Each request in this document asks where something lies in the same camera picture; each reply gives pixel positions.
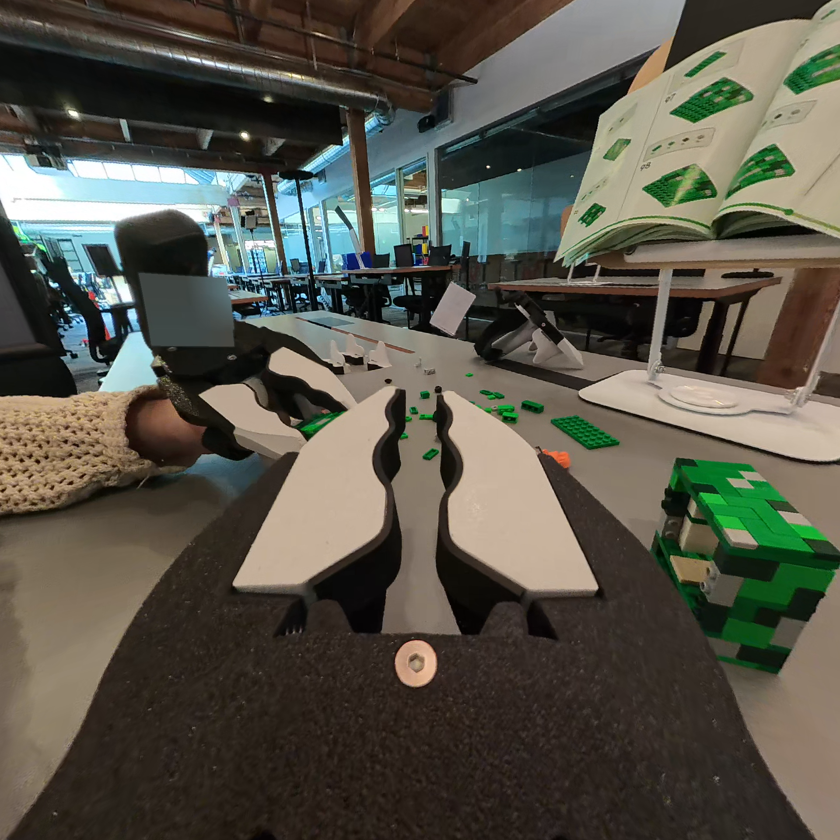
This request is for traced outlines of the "green lego cube build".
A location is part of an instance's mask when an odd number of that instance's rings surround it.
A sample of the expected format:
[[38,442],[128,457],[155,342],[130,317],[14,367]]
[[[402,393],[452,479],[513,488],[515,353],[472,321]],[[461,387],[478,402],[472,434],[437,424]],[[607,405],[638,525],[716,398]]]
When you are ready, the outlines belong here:
[[724,663],[777,675],[838,548],[751,465],[677,458],[651,553]]

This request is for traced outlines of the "scattered small green lego pieces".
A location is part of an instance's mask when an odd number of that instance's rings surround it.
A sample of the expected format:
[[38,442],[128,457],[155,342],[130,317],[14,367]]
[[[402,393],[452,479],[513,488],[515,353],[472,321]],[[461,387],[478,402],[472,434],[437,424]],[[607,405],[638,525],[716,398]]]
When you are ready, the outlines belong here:
[[538,430],[535,441],[540,444],[545,436],[542,426],[550,425],[549,402],[540,396],[535,385],[523,385],[523,378],[495,367],[472,367],[457,364],[444,367],[436,364],[436,375],[426,376],[422,368],[409,368],[392,376],[406,396],[406,429],[401,446],[417,452],[425,460],[430,450],[436,450],[431,461],[439,460],[443,445],[438,435],[435,412],[440,394],[434,387],[441,385],[443,392],[453,392],[468,405],[473,406],[486,419],[514,431],[526,439],[532,430]]

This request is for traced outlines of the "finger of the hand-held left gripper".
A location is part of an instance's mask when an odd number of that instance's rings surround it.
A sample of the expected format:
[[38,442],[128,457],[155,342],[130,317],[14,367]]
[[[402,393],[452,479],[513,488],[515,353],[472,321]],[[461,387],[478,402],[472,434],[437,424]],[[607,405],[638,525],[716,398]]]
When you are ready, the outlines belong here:
[[250,452],[278,459],[300,452],[307,443],[301,432],[262,406],[246,383],[215,385],[200,392],[198,399],[225,420],[236,444]]
[[357,405],[341,376],[321,361],[281,346],[265,351],[262,406],[287,424],[342,413]]

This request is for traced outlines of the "wooden desk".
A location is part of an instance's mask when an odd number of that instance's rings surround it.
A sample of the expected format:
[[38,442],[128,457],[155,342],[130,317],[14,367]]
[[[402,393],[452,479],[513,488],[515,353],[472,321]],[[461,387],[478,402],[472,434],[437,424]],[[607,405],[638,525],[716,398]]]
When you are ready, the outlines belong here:
[[453,266],[362,267],[346,269],[335,274],[317,275],[316,282],[324,287],[336,287],[339,291],[350,287],[364,287],[365,303],[361,317],[373,322],[382,322],[380,293],[376,288],[384,287],[384,280],[388,277],[396,277],[400,281],[407,280],[409,283],[419,280],[422,285],[421,292],[419,296],[412,296],[412,299],[419,301],[420,323],[429,324],[437,306],[434,298],[437,294],[443,294],[452,279],[453,270]]
[[[780,283],[780,277],[761,271],[742,272],[739,277],[730,278],[703,276],[672,279],[668,292],[670,297],[713,302],[713,309],[707,322],[707,329],[703,334],[700,345],[696,363],[697,372],[710,375],[715,374],[728,309],[730,306],[739,304],[738,318],[722,364],[722,374],[727,373],[732,352],[734,351],[734,345],[737,342],[749,301],[762,289],[778,286]],[[613,295],[656,298],[658,294],[658,278],[656,276],[602,278],[600,275],[594,275],[592,278],[568,280],[565,278],[544,277],[530,280],[499,281],[490,283],[488,288],[500,292],[521,291],[528,294],[543,295],[570,293],[579,296]]]

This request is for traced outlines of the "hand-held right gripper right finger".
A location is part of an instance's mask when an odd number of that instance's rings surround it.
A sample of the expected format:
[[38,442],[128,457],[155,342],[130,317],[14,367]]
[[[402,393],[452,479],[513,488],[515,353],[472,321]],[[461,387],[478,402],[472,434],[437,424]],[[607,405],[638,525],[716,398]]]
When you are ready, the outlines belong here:
[[590,597],[595,575],[535,447],[454,391],[435,411],[441,560],[514,599]]

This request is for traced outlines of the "white book stand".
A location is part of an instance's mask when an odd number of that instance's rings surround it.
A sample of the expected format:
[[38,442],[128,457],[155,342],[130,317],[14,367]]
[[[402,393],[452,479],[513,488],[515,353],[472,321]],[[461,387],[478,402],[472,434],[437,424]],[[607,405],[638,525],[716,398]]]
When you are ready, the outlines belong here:
[[838,461],[839,409],[811,401],[833,341],[838,307],[807,380],[794,391],[768,392],[669,374],[661,361],[675,269],[836,269],[837,237],[803,234],[648,244],[594,255],[590,261],[609,269],[658,269],[658,292],[646,372],[625,371],[589,385],[579,392],[583,401],[792,460]]

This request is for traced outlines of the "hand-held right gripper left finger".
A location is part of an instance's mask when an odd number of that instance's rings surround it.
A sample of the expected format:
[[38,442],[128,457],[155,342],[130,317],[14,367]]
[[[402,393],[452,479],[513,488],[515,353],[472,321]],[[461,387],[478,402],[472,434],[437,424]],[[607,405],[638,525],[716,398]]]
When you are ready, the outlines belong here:
[[404,390],[386,385],[305,444],[236,573],[236,592],[314,595],[383,544],[395,523],[405,410]]

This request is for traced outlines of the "wooden support post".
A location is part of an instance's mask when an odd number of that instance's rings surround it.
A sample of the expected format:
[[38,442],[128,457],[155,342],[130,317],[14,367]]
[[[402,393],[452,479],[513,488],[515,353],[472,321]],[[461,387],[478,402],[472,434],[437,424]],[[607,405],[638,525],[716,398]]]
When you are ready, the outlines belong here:
[[755,380],[793,389],[805,383],[839,299],[839,268],[798,269]]
[[280,218],[277,210],[277,196],[272,173],[270,170],[261,169],[259,175],[264,189],[270,230],[276,247],[277,271],[281,275],[286,275],[287,258],[281,233]]
[[364,127],[365,114],[362,110],[355,108],[348,109],[346,114],[360,244],[363,251],[368,251],[373,255],[375,253],[375,229],[373,225],[369,157]]

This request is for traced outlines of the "black wall speaker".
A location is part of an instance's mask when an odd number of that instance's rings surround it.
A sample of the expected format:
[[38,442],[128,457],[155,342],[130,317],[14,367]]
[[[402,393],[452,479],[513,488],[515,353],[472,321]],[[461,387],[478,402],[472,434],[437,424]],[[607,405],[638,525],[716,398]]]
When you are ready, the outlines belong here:
[[447,88],[437,94],[429,113],[416,123],[419,133],[440,130],[452,123],[454,117],[454,90]]

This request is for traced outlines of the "black office chair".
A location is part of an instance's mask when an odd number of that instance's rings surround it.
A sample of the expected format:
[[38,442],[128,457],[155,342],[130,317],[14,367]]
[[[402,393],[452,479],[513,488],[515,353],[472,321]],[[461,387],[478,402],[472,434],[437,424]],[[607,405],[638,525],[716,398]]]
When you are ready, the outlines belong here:
[[395,247],[396,267],[399,269],[396,278],[402,282],[404,292],[392,297],[392,304],[404,309],[409,321],[417,316],[425,322],[443,296],[452,268],[451,247],[430,246],[427,263],[421,266],[403,265],[407,247]]
[[53,281],[62,290],[68,300],[82,316],[87,327],[87,346],[92,359],[110,365],[114,362],[129,333],[133,330],[130,323],[130,311],[135,309],[134,302],[122,302],[107,307],[112,319],[113,334],[106,328],[103,311],[71,277],[67,263],[63,259],[51,261],[49,270]]
[[68,397],[77,384],[46,297],[1,210],[1,396]]

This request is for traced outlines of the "white card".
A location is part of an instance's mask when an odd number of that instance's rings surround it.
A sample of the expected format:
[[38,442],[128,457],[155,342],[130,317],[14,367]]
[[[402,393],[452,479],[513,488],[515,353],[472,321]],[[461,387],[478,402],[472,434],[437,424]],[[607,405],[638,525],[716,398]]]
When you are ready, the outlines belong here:
[[430,327],[454,338],[475,300],[474,292],[456,282],[449,282],[429,319]]

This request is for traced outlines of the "lego instruction booklet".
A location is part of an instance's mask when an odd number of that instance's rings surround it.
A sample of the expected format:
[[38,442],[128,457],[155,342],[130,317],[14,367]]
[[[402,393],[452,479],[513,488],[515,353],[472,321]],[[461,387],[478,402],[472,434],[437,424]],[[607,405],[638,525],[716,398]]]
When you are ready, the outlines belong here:
[[686,2],[604,111],[555,260],[772,228],[838,238],[839,2]]

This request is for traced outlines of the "person's left hand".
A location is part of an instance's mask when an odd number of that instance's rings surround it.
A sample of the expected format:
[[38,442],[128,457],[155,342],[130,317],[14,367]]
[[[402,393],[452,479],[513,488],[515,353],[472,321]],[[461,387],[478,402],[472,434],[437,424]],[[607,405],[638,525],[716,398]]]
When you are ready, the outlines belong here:
[[164,398],[133,401],[125,417],[128,445],[138,456],[159,467],[191,467],[208,454],[205,428],[184,420]]

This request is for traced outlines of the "large green lego plate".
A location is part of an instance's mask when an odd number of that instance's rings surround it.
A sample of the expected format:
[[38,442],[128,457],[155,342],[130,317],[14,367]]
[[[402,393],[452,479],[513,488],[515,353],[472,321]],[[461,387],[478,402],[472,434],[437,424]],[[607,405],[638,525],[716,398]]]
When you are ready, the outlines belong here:
[[613,448],[620,445],[616,437],[579,415],[553,417],[550,423],[587,450]]

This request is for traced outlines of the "silver ceiling duct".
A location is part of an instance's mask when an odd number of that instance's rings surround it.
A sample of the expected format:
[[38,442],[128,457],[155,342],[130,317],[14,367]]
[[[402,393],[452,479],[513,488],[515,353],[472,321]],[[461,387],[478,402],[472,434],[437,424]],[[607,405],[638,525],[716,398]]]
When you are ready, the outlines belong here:
[[246,54],[181,30],[163,32],[144,23],[106,25],[73,9],[21,2],[3,5],[1,19],[5,45],[359,110],[376,115],[384,125],[395,115],[382,92],[288,69],[278,60]]

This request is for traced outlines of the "spare black white gripper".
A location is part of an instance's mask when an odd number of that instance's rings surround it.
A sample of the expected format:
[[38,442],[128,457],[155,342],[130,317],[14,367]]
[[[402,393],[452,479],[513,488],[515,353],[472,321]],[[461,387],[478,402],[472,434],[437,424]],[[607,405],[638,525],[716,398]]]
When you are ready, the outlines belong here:
[[554,316],[528,294],[517,292],[510,307],[500,310],[475,343],[476,354],[492,362],[513,357],[539,368],[578,371],[584,360],[571,341],[558,328]]

